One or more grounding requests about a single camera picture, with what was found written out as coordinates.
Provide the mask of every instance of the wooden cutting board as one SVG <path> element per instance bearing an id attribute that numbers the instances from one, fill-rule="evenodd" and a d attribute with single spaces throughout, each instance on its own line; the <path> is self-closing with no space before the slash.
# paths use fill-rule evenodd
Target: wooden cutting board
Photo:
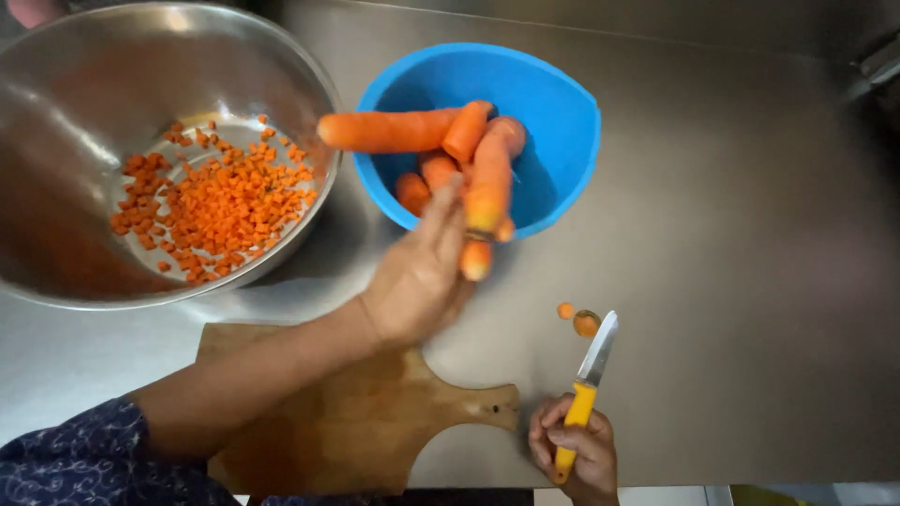
<path id="1" fill-rule="evenodd" d="M 208 323 L 197 360 L 278 329 Z M 518 408 L 515 385 L 466 390 L 438 378 L 417 348 L 385 353 L 300 390 L 243 429 L 210 460 L 209 474 L 235 494 L 399 494 L 438 432 L 461 423 L 515 430 Z"/>

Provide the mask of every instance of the yellow knife handle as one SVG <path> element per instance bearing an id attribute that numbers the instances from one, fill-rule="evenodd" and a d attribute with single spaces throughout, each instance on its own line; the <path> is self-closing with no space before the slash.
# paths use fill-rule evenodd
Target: yellow knife handle
<path id="1" fill-rule="evenodd" d="M 571 402 L 569 412 L 566 413 L 565 421 L 562 424 L 564 427 L 585 427 L 588 425 L 590 412 L 594 411 L 594 399 L 597 397 L 597 389 L 578 382 L 572 386 L 575 388 L 575 399 Z M 553 482 L 561 485 L 569 479 L 572 465 L 575 464 L 575 451 L 558 447 L 554 462 L 556 465 L 556 476 L 553 478 Z"/>

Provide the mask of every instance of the patterned sleeve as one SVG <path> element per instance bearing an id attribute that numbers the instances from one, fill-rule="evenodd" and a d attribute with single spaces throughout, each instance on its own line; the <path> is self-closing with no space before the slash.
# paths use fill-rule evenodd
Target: patterned sleeve
<path id="1" fill-rule="evenodd" d="M 125 397 L 0 447 L 0 504 L 237 505 L 205 464 L 148 456 L 147 422 Z"/>

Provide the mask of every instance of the bowl rim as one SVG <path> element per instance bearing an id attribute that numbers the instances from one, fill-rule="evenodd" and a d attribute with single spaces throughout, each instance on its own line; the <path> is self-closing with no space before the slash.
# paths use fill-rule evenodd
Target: bowl rim
<path id="1" fill-rule="evenodd" d="M 169 1 L 153 2 L 149 4 L 113 5 L 109 7 L 83 11 L 80 13 L 68 14 L 56 20 L 34 27 L 23 33 L 22 35 L 15 37 L 0 49 L 0 57 L 2 57 L 7 51 L 14 50 L 15 47 L 18 46 L 22 41 L 26 41 L 30 38 L 36 37 L 40 33 L 47 30 L 52 30 L 53 27 L 64 25 L 67 23 L 76 23 L 78 20 L 85 17 L 104 17 L 127 12 L 139 13 L 141 11 L 157 11 L 159 9 L 167 8 L 198 10 L 203 12 L 219 11 L 221 14 L 242 18 L 242 20 L 245 22 L 259 25 L 261 28 L 271 31 L 276 39 L 285 44 L 287 48 L 293 50 L 306 63 L 306 65 L 309 66 L 310 70 L 312 70 L 313 75 L 316 77 L 316 79 L 318 79 L 319 84 L 325 90 L 325 94 L 328 97 L 328 100 L 331 102 L 334 111 L 336 113 L 340 113 L 344 110 L 344 107 L 340 102 L 338 91 L 335 88 L 334 83 L 332 83 L 328 73 L 325 71 L 325 68 L 305 48 L 303 48 L 303 46 L 296 39 L 294 39 L 294 37 L 287 30 L 267 20 L 264 17 L 226 5 L 209 4 L 205 2 L 187 3 Z M 235 283 L 241 277 L 247 276 L 250 272 L 258 270 L 269 258 L 272 258 L 276 254 L 278 254 L 278 252 L 283 248 L 287 248 L 288 245 L 297 238 L 301 231 L 305 230 L 306 227 L 311 225 L 313 218 L 319 212 L 319 209 L 325 202 L 326 196 L 328 196 L 329 192 L 331 191 L 331 186 L 334 185 L 335 179 L 338 176 L 338 169 L 340 168 L 342 156 L 343 152 L 335 149 L 334 156 L 331 158 L 331 163 L 328 166 L 328 174 L 325 177 L 325 181 L 322 184 L 322 187 L 318 189 L 318 198 L 313 203 L 312 207 L 307 210 L 306 214 L 303 215 L 303 219 L 299 223 L 297 223 L 297 225 L 294 226 L 287 235 L 279 239 L 278 243 L 275 244 L 273 248 L 269 249 L 259 258 L 252 258 L 243 267 L 215 281 L 204 283 L 203 285 L 195 287 L 175 289 L 169 292 L 143 294 L 142 296 L 139 296 L 137 298 L 124 301 L 68 299 L 66 297 L 59 297 L 56 295 L 41 294 L 38 292 L 34 292 L 33 290 L 22 285 L 18 285 L 17 283 L 13 283 L 2 278 L 0 278 L 0 287 L 3 287 L 3 289 L 6 290 L 6 292 L 8 292 L 9 294 L 12 294 L 26 301 L 40 303 L 43 305 L 61 309 L 80 311 L 118 311 L 148 308 L 160 306 L 167 303 L 183 301 L 185 299 L 189 299 L 201 294 L 207 294 L 224 285 Z"/>
<path id="2" fill-rule="evenodd" d="M 356 106 L 356 110 L 358 112 L 373 111 L 374 107 L 378 103 L 378 100 L 382 97 L 382 95 L 384 95 L 384 92 L 387 91 L 388 87 L 390 87 L 399 76 L 401 76 L 411 68 L 421 64 L 422 62 L 428 59 L 432 59 L 436 56 L 455 52 L 471 51 L 486 52 L 503 57 L 509 57 L 541 68 L 542 70 L 553 74 L 556 77 L 559 77 L 560 79 L 564 80 L 566 83 L 574 87 L 576 90 L 581 92 L 594 106 L 594 141 L 592 142 L 590 147 L 588 167 L 581 175 L 581 178 L 576 183 L 571 193 L 569 193 L 566 198 L 562 199 L 562 201 L 559 202 L 559 205 L 557 205 L 552 212 L 548 213 L 544 218 L 535 221 L 534 223 L 526 227 L 516 229 L 513 239 L 524 239 L 526 237 L 537 234 L 539 231 L 546 229 L 550 225 L 553 225 L 566 211 L 569 210 L 570 207 L 572 207 L 572 205 L 575 203 L 575 200 L 577 200 L 581 195 L 581 192 L 584 190 L 585 186 L 588 185 L 588 182 L 590 182 L 590 178 L 594 174 L 594 169 L 597 165 L 597 155 L 600 150 L 600 127 L 602 118 L 600 115 L 599 107 L 597 106 L 597 99 L 594 97 L 594 95 L 588 92 L 588 90 L 586 90 L 584 86 L 579 84 L 578 81 L 572 79 L 565 72 L 547 63 L 546 61 L 543 61 L 538 57 L 532 56 L 519 50 L 513 50 L 511 48 L 493 44 L 482 44 L 479 42 L 450 42 L 446 44 L 437 44 L 435 46 L 429 46 L 421 50 L 413 51 L 410 54 L 391 63 L 365 89 L 362 97 L 360 97 L 359 99 L 359 104 Z M 359 178 L 362 180 L 363 186 L 368 191 L 370 198 L 375 201 L 378 207 L 381 208 L 381 210 L 385 214 L 387 214 L 387 216 L 391 218 L 391 220 L 393 220 L 404 229 L 413 230 L 414 228 L 416 228 L 416 225 L 419 224 L 419 218 L 417 218 L 414 214 L 407 211 L 406 208 L 400 205 L 400 203 L 397 202 L 397 199 L 394 198 L 391 191 L 388 190 L 388 188 L 384 185 L 381 178 L 378 177 L 378 174 L 375 171 L 374 163 L 372 161 L 372 155 L 369 153 L 354 151 L 353 160 L 356 165 L 356 172 L 359 174 Z"/>

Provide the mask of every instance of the person's left hand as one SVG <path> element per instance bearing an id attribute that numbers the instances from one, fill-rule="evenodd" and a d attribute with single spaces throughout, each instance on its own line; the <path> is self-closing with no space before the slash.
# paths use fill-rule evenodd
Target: person's left hand
<path id="1" fill-rule="evenodd" d="M 459 272 L 465 214 L 463 177 L 435 192 L 418 227 L 388 249 L 360 294 L 375 333 L 391 346 L 408 346 L 452 323 L 474 291 Z"/>

